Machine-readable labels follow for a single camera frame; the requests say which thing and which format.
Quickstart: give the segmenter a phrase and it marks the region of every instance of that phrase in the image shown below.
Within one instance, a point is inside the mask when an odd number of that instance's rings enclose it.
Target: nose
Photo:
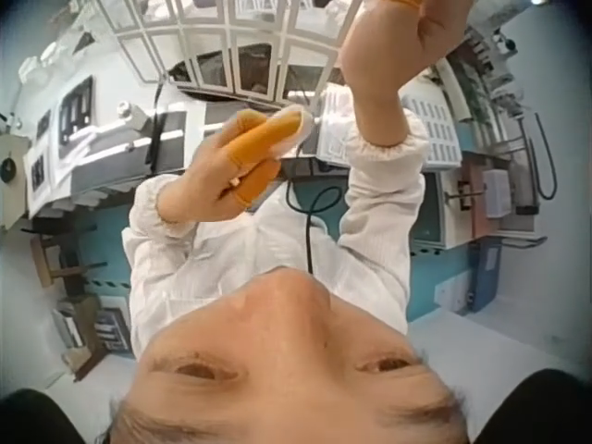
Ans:
[[[242,308],[249,319],[253,366],[268,383],[271,376],[285,383],[330,372],[331,297],[313,277],[288,268],[262,275],[246,289]]]

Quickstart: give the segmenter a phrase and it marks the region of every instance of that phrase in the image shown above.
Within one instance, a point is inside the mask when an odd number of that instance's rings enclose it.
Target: person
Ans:
[[[398,90],[462,41],[472,3],[379,0],[350,29],[349,210],[337,242],[314,222],[314,275],[284,187],[244,213],[297,114],[241,112],[182,176],[137,189],[122,236],[139,365],[110,442],[468,442],[460,403],[405,338],[428,143]]]

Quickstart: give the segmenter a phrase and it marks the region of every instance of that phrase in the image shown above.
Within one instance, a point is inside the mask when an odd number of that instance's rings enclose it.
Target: white lab coat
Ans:
[[[406,333],[409,231],[424,196],[420,171],[426,130],[418,117],[405,111],[411,130],[407,140],[378,148],[360,136],[352,99],[340,112],[348,134],[350,208],[341,219],[337,242],[323,222],[314,219],[314,276],[331,293]],[[306,270],[306,215],[287,207],[285,185],[253,215],[170,226],[159,218],[155,203],[160,189],[174,179],[159,176],[138,187],[129,227],[122,234],[131,265],[129,309],[136,357],[161,328],[254,276],[281,265]]]

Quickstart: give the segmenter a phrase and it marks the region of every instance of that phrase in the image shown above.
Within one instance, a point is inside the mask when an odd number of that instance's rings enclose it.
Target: hand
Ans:
[[[463,40],[473,0],[376,0],[354,22],[339,55],[354,97],[399,89]]]
[[[185,173],[161,190],[158,214],[168,223],[238,216],[279,172],[280,163],[271,148],[300,126],[297,113],[268,120],[251,109],[240,111],[221,131],[204,140]]]

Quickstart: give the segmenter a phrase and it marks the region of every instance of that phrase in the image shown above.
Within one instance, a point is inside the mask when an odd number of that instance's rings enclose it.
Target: white cloth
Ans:
[[[350,208],[338,242],[314,219],[314,276],[342,300],[406,333],[409,231],[424,196],[426,130],[405,111],[411,130],[406,141],[378,148],[360,136],[352,103],[342,112],[350,128]],[[138,187],[122,234],[131,265],[131,342],[137,357],[161,328],[254,276],[281,265],[306,270],[306,216],[287,207],[285,184],[254,215],[180,227],[166,225],[155,209],[160,189],[175,178],[160,176]]]

